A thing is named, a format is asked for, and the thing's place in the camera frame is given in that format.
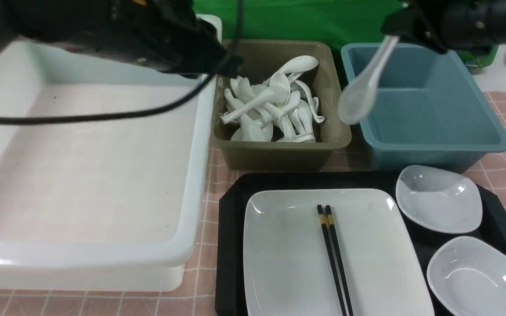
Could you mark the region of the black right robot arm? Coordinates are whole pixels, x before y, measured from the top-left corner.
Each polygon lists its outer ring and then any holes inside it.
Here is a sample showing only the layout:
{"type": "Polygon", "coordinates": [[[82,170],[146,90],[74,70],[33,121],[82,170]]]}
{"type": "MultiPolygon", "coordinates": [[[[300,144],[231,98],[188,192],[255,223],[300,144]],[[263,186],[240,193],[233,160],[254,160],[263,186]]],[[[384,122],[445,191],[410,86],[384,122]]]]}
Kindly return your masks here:
{"type": "Polygon", "coordinates": [[[410,0],[381,26],[386,36],[438,54],[450,50],[487,55],[506,44],[506,0],[410,0]]]}

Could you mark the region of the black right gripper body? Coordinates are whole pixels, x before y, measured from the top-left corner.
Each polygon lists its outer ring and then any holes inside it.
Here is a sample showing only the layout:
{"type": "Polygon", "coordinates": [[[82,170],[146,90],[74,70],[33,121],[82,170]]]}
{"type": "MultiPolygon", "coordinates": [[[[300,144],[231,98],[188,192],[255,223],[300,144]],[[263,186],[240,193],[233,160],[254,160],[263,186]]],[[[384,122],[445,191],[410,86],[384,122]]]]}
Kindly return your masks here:
{"type": "Polygon", "coordinates": [[[408,4],[385,17],[381,33],[445,54],[448,47],[440,34],[443,9],[443,4],[408,4]]]}

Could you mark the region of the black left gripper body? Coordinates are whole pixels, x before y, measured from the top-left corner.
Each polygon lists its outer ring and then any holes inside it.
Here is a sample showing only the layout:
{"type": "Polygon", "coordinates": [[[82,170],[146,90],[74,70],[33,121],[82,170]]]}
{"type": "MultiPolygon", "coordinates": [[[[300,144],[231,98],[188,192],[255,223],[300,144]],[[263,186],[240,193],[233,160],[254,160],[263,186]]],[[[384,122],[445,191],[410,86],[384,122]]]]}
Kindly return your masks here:
{"type": "Polygon", "coordinates": [[[196,78],[202,74],[234,78],[243,58],[217,40],[212,24],[191,9],[152,9],[142,16],[139,38],[151,52],[143,65],[167,74],[196,78]]]}

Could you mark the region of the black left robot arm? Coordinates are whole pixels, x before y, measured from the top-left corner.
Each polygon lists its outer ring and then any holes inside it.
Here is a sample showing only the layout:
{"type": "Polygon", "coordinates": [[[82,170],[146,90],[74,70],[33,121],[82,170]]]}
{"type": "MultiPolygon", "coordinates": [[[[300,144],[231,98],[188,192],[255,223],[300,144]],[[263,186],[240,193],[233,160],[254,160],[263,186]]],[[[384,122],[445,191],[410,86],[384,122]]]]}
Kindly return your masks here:
{"type": "Polygon", "coordinates": [[[219,43],[191,0],[0,0],[0,54],[14,41],[190,79],[234,78],[244,62],[219,43]]]}

